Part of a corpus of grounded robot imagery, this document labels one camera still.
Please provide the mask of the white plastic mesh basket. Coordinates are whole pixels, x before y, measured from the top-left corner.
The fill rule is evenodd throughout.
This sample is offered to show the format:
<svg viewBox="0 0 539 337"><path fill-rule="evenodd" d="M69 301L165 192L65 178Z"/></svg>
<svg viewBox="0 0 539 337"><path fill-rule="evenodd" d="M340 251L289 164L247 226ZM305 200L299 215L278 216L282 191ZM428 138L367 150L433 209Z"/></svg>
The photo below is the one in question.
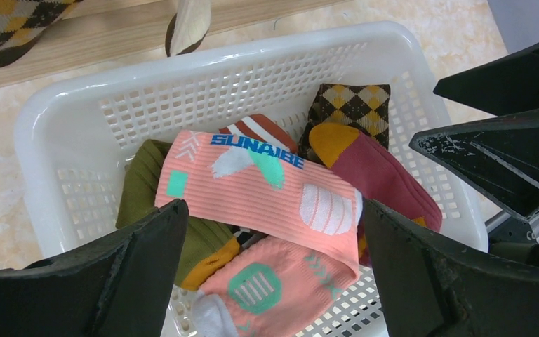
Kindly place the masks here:
<svg viewBox="0 0 539 337"><path fill-rule="evenodd" d="M25 204L51 257L114 229L126 165L146 139L214 132L265 114L292 138L321 84L388 84L389 150L429 192L441 233L480 251L488 235L475 191L412 150L418 131L451 123L418 40L395 22L262 39L60 81L15 123Z"/></svg>

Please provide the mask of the maroon striped sock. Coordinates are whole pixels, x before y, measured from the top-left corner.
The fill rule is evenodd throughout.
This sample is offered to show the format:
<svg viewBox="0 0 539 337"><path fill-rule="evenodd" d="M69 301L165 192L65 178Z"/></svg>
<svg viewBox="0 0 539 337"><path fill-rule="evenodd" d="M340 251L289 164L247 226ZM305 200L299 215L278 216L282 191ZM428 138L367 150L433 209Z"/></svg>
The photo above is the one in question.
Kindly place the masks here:
<svg viewBox="0 0 539 337"><path fill-rule="evenodd" d="M439 232L442 213L426 190L374 138L351 126L332 122L310 129L308 140L321 163L374 199L412 220Z"/></svg>

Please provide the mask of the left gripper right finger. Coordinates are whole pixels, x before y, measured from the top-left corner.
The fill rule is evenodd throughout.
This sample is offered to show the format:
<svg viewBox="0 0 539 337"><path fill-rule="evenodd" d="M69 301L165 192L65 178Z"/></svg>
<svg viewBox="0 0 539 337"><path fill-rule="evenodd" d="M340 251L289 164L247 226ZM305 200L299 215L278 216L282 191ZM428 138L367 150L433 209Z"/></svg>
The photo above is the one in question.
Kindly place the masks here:
<svg viewBox="0 0 539 337"><path fill-rule="evenodd" d="M461 244L375 200L362 222L390 336L539 336L539 267Z"/></svg>

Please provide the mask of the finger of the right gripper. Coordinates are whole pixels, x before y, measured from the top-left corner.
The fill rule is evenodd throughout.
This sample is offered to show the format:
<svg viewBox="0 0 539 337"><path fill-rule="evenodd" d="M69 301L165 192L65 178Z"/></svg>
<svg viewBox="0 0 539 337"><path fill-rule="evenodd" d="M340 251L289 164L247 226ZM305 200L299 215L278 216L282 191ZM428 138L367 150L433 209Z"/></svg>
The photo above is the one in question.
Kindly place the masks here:
<svg viewBox="0 0 539 337"><path fill-rule="evenodd" d="M409 146L511 216L539 216L539 108L417 132Z"/></svg>
<svg viewBox="0 0 539 337"><path fill-rule="evenodd" d="M538 109L539 42L440 79L433 93L495 116Z"/></svg>

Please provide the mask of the wooden hanger rack frame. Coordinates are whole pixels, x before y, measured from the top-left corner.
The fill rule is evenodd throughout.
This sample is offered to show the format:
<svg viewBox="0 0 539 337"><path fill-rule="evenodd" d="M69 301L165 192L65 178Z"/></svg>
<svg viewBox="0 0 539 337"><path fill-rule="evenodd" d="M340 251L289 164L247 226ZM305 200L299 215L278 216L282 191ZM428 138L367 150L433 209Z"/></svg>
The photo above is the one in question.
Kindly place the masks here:
<svg viewBox="0 0 539 337"><path fill-rule="evenodd" d="M332 5L332 1L212 1L209 34ZM82 1L19 60L0 68L0 87L164 45L177 1Z"/></svg>

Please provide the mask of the grey sock with red stripes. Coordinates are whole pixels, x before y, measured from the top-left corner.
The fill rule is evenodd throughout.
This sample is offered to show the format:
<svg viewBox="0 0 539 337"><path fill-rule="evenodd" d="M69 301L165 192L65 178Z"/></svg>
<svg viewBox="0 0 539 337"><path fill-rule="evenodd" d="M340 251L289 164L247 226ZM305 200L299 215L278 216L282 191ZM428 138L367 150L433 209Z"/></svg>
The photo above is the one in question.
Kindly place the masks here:
<svg viewBox="0 0 539 337"><path fill-rule="evenodd" d="M218 133L247 136L265 143L279 146L296 153L297 143L280 126L263 114L252 114L239 121L220 128Z"/></svg>

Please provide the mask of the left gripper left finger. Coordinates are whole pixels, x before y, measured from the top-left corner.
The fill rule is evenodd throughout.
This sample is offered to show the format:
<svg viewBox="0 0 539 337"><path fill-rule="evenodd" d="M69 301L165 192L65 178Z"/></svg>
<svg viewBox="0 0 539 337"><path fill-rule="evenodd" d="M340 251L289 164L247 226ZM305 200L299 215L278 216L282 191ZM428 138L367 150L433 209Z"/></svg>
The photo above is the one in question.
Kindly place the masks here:
<svg viewBox="0 0 539 337"><path fill-rule="evenodd" d="M21 270L0 270L0 336L159 336L189 218L176 199Z"/></svg>

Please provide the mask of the cream sock brown toe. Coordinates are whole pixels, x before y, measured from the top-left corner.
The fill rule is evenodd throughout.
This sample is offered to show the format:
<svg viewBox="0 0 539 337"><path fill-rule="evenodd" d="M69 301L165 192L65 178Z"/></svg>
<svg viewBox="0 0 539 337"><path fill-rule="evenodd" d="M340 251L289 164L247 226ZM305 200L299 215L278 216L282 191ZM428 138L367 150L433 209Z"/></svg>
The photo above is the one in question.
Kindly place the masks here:
<svg viewBox="0 0 539 337"><path fill-rule="evenodd" d="M167 57L195 51L211 25L210 0L180 0L165 38Z"/></svg>

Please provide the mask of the brown yellow argyle sock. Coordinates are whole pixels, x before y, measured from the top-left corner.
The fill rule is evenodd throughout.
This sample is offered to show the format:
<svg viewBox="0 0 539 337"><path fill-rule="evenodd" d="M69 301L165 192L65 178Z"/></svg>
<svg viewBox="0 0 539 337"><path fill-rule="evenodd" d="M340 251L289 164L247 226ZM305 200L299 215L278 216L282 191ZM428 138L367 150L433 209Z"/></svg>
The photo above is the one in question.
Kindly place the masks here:
<svg viewBox="0 0 539 337"><path fill-rule="evenodd" d="M307 114L307 123L298 142L298 155L318 164L321 162L311 148L310 131L325 121L357 128L383 147L389 147L390 95L388 84L321 84Z"/></svg>

